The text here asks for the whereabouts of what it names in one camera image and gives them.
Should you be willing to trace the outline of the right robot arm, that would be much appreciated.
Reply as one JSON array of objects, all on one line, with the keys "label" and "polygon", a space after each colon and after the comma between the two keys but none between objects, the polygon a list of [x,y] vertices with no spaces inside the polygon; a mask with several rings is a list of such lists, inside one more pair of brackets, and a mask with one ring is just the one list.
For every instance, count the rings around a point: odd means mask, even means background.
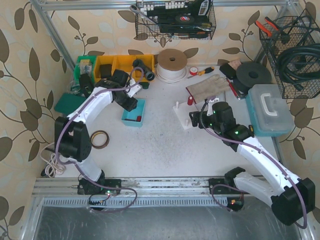
[{"label": "right robot arm", "polygon": [[248,193],[268,205],[282,224],[307,228],[307,214],[315,209],[316,200],[316,186],[311,179],[300,178],[276,160],[248,127],[236,122],[227,102],[217,98],[206,100],[201,110],[190,112],[189,117],[194,127],[222,140],[265,178],[261,180],[236,167],[225,174],[225,184],[211,188],[212,195],[217,187]]}]

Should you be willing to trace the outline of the blue plastic tray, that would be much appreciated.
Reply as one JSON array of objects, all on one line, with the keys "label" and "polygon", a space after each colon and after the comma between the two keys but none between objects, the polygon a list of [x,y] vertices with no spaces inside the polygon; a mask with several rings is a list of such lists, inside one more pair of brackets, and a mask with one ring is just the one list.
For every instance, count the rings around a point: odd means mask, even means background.
[{"label": "blue plastic tray", "polygon": [[[137,101],[138,103],[136,109],[132,110],[131,112],[126,110],[123,111],[121,121],[125,126],[140,128],[143,125],[146,100],[138,98]],[[137,121],[138,116],[142,116],[141,121]]]}]

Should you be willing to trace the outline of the white peg base plate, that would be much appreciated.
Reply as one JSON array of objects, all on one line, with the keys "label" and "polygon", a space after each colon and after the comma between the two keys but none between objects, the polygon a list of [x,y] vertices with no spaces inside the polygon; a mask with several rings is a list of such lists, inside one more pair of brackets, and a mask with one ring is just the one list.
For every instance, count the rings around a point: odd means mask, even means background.
[{"label": "white peg base plate", "polygon": [[179,103],[177,101],[172,108],[184,130],[188,130],[193,127],[189,113],[198,111],[194,104],[188,105],[187,101],[183,103]]}]

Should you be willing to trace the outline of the brown tape roll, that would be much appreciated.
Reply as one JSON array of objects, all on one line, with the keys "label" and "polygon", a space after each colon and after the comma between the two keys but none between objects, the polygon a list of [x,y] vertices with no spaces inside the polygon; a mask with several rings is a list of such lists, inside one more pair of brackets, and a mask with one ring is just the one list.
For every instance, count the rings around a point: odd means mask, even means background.
[{"label": "brown tape roll", "polygon": [[91,145],[95,149],[103,149],[108,146],[110,137],[104,130],[97,130],[90,136]]}]

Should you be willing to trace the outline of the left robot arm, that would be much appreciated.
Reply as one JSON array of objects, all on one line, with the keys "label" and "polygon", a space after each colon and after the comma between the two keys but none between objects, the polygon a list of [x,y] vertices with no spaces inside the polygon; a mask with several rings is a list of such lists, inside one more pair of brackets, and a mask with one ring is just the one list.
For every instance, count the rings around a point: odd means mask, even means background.
[{"label": "left robot arm", "polygon": [[66,117],[54,123],[54,150],[59,164],[74,165],[90,183],[99,185],[103,171],[91,156],[92,142],[89,128],[109,104],[115,102],[130,112],[137,107],[134,95],[141,89],[132,73],[116,69],[110,78],[102,78],[86,100]]}]

